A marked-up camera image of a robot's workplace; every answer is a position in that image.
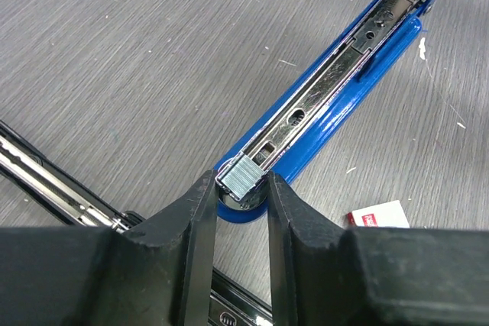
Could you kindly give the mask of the black stapler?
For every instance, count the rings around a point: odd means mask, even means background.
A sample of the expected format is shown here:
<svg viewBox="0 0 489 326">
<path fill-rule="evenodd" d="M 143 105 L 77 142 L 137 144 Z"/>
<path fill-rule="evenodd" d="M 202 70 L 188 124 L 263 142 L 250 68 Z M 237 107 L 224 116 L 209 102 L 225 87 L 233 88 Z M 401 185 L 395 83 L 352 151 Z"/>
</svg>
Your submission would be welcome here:
<svg viewBox="0 0 489 326">
<path fill-rule="evenodd" d="M 172 317 L 192 325 L 271 324 L 269 307 L 212 267 L 218 193 L 210 174 L 146 219 L 116 211 L 6 124 L 1 170 L 61 221 L 110 228 L 143 250 L 113 252 L 112 307 L 124 319 L 144 325 L 168 324 Z"/>
</svg>

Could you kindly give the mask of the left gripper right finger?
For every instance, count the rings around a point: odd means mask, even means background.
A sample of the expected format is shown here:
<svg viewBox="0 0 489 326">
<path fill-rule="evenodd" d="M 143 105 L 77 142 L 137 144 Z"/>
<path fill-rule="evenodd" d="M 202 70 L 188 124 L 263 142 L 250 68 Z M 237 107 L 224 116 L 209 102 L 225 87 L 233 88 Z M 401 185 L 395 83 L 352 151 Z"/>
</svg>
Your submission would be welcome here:
<svg viewBox="0 0 489 326">
<path fill-rule="evenodd" d="M 340 228 L 267 178 L 276 325 L 486 325 L 488 234 Z"/>
</svg>

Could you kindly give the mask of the blue stapler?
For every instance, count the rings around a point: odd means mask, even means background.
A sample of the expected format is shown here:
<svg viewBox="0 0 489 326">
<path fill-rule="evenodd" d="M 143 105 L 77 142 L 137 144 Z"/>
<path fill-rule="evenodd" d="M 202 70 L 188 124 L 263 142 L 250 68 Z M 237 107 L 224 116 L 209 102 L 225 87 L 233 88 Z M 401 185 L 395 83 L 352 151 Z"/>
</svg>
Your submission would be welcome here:
<svg viewBox="0 0 489 326">
<path fill-rule="evenodd" d="M 420 33 L 434 1 L 373 0 L 346 27 L 216 164 L 219 174 L 244 154 L 265 172 L 242 202 L 216 182 L 221 219 L 248 223 L 265 213 L 267 174 L 298 176 Z"/>
</svg>

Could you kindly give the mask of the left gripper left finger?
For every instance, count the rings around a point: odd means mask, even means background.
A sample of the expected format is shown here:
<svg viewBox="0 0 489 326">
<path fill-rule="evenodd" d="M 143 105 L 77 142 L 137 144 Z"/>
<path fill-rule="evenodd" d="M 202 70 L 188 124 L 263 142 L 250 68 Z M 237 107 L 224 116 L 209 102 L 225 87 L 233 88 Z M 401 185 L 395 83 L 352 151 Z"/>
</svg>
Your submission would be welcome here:
<svg viewBox="0 0 489 326">
<path fill-rule="evenodd" d="M 215 172 L 119 234 L 2 228 L 3 325 L 204 325 L 215 243 Z"/>
</svg>

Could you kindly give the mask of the silver staple strip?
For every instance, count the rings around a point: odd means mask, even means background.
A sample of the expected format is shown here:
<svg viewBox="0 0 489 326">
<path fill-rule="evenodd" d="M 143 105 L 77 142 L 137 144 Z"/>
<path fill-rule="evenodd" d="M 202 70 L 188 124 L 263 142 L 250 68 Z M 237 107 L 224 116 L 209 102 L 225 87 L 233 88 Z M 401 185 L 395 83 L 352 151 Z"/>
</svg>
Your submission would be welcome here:
<svg viewBox="0 0 489 326">
<path fill-rule="evenodd" d="M 236 201 L 242 202 L 265 172 L 247 155 L 236 156 L 217 175 L 216 182 Z"/>
</svg>

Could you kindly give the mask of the red white staple box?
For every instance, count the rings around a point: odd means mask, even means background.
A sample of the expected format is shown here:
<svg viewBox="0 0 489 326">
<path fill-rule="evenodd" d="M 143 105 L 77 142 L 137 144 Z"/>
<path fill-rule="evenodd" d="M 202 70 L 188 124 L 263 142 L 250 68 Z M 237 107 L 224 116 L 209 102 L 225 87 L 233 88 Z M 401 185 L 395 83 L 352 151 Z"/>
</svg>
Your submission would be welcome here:
<svg viewBox="0 0 489 326">
<path fill-rule="evenodd" d="M 410 228 L 399 200 L 351 211 L 347 219 L 356 227 Z"/>
</svg>

